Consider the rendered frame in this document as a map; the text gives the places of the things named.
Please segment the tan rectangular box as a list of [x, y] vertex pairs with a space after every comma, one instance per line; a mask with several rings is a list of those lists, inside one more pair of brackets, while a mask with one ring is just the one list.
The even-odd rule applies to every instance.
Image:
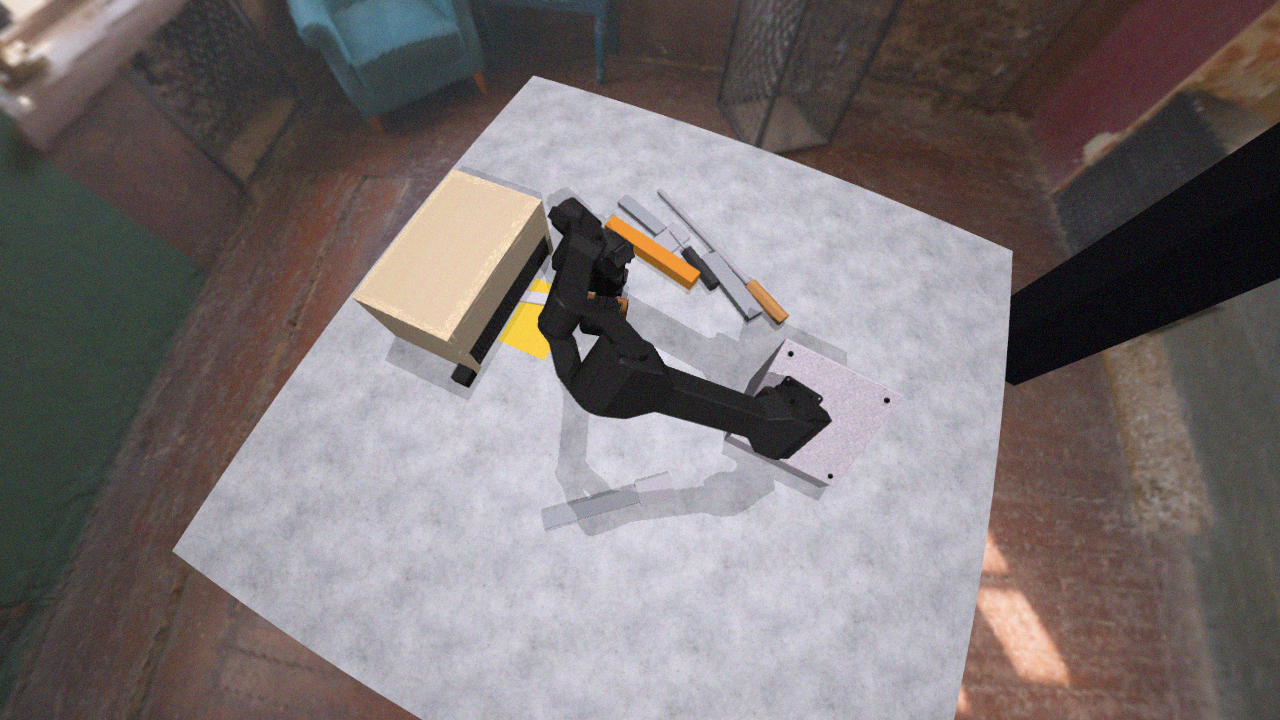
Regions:
[[[452, 169], [352, 299], [393, 334], [454, 363], [470, 387], [553, 252], [541, 200]], [[520, 304], [499, 337], [541, 360], [545, 305]]]

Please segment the orange rectangular bar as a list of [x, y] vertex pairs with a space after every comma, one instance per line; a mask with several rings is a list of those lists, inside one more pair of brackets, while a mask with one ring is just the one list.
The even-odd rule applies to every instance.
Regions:
[[666, 273], [685, 288], [691, 290], [699, 281], [701, 272], [677, 258], [673, 252], [663, 249], [659, 243], [648, 238], [639, 231], [621, 222], [617, 217], [611, 217], [604, 224], [605, 231], [618, 232], [623, 240], [634, 243], [634, 254], [649, 263], [657, 270]]

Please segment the orange-brown rounded cylinder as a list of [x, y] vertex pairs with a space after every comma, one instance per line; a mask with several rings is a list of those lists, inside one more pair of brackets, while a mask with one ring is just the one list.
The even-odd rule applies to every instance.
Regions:
[[[534, 305], [545, 305], [548, 295], [549, 293], [539, 293], [539, 292], [532, 292], [532, 291], [527, 291], [526, 290], [524, 292], [522, 297], [518, 300], [518, 302], [522, 302], [522, 304], [534, 304]], [[594, 295], [595, 293], [588, 293], [588, 299], [594, 299]], [[626, 319], [627, 310], [628, 310], [628, 299], [618, 299], [618, 297], [614, 297], [614, 299], [618, 300], [618, 304], [622, 304], [620, 314], [622, 316], [625, 316], [625, 319]]]

